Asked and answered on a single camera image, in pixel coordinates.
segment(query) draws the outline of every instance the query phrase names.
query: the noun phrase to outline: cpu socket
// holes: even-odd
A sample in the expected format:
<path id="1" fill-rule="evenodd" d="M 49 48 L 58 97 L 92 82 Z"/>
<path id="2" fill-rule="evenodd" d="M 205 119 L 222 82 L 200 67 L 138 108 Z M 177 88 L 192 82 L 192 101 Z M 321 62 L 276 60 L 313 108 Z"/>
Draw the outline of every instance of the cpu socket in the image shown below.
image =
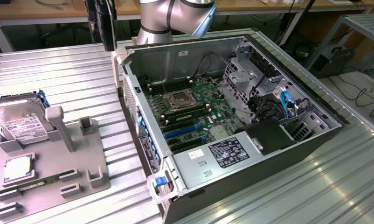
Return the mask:
<path id="1" fill-rule="evenodd" d="M 177 110 L 180 108 L 197 104 L 189 90 L 170 92 L 166 95 L 172 110 Z"/>

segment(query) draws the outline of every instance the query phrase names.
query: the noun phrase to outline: metal workbench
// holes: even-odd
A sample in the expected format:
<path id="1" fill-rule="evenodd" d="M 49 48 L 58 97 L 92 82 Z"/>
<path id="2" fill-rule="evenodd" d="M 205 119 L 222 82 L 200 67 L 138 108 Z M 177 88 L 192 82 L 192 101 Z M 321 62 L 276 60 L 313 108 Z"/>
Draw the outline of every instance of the metal workbench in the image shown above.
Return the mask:
<path id="1" fill-rule="evenodd" d="M 341 15 L 331 28 L 328 35 L 325 36 L 324 40 L 321 41 L 319 47 L 316 48 L 315 52 L 309 55 L 304 67 L 309 70 L 312 67 L 323 49 L 331 42 L 332 38 L 335 37 L 339 28 L 341 25 L 347 25 L 352 30 L 359 32 L 367 38 L 374 41 L 374 14 L 359 14 L 359 15 Z"/>
<path id="2" fill-rule="evenodd" d="M 351 125 L 303 162 L 177 223 L 374 223 L 374 126 L 351 114 L 347 105 L 259 32 L 208 36 L 237 33 L 252 35 Z M 50 104 L 64 107 L 65 122 L 85 115 L 98 120 L 112 186 L 14 223 L 161 223 L 102 47 L 94 44 L 1 54 L 0 94 L 37 87 Z"/>

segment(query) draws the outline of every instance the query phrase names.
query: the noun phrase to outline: warning label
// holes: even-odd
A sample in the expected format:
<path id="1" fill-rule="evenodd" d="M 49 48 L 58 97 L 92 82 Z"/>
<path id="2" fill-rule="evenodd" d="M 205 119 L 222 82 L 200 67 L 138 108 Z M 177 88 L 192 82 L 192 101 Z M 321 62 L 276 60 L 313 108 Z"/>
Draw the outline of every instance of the warning label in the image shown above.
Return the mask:
<path id="1" fill-rule="evenodd" d="M 11 137 L 18 141 L 46 136 L 46 131 L 37 117 L 22 118 L 1 123 Z"/>
<path id="2" fill-rule="evenodd" d="M 221 168 L 226 168 L 249 158 L 236 137 L 210 145 L 209 150 Z"/>

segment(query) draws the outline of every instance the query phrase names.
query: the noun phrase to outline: wooden tabletop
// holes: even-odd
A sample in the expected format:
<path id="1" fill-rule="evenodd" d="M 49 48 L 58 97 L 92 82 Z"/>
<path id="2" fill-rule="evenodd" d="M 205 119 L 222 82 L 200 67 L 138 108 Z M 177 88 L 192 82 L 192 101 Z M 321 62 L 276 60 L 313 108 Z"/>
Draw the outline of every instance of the wooden tabletop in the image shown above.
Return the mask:
<path id="1" fill-rule="evenodd" d="M 60 3 L 70 0 L 42 0 L 49 3 Z M 117 14 L 140 14 L 138 0 L 118 0 L 116 4 Z M 374 6 L 374 0 L 363 0 L 365 6 Z M 303 4 L 295 4 L 293 9 L 305 6 L 308 0 Z M 214 0 L 217 11 L 249 11 L 249 10 L 287 10 L 289 5 L 284 3 L 268 2 L 261 3 L 259 0 Z M 335 6 L 325 0 L 316 0 L 312 8 L 345 8 L 351 5 Z M 34 0 L 11 0 L 10 4 L 0 5 L 0 19 L 31 19 L 31 18 L 56 18 L 56 17 L 76 17 L 86 16 L 85 10 L 76 10 L 73 5 L 62 6 L 58 10 L 53 7 L 44 6 L 35 3 Z"/>

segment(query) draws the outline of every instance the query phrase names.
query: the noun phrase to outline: white sticker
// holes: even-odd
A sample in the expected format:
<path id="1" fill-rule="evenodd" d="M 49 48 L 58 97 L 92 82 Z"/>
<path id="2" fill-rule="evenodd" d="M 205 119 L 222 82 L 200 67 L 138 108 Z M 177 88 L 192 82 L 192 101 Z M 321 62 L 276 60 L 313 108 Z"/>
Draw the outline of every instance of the white sticker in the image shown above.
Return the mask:
<path id="1" fill-rule="evenodd" d="M 18 141 L 46 136 L 46 131 L 37 117 L 5 121 L 1 124 Z"/>
<path id="2" fill-rule="evenodd" d="M 178 52 L 178 57 L 180 57 L 180 56 L 186 56 L 186 55 L 188 55 L 188 51 L 186 51 L 186 50 Z"/>
<path id="3" fill-rule="evenodd" d="M 27 190 L 30 188 L 35 188 L 35 187 L 38 187 L 41 185 L 44 185 L 44 182 L 38 182 L 38 183 L 34 183 L 34 184 L 31 184 L 29 186 L 25 186 L 23 188 L 19 188 L 18 191 L 23 191 L 23 190 Z"/>
<path id="4" fill-rule="evenodd" d="M 204 156 L 201 149 L 194 150 L 193 152 L 188 153 L 190 160 Z"/>

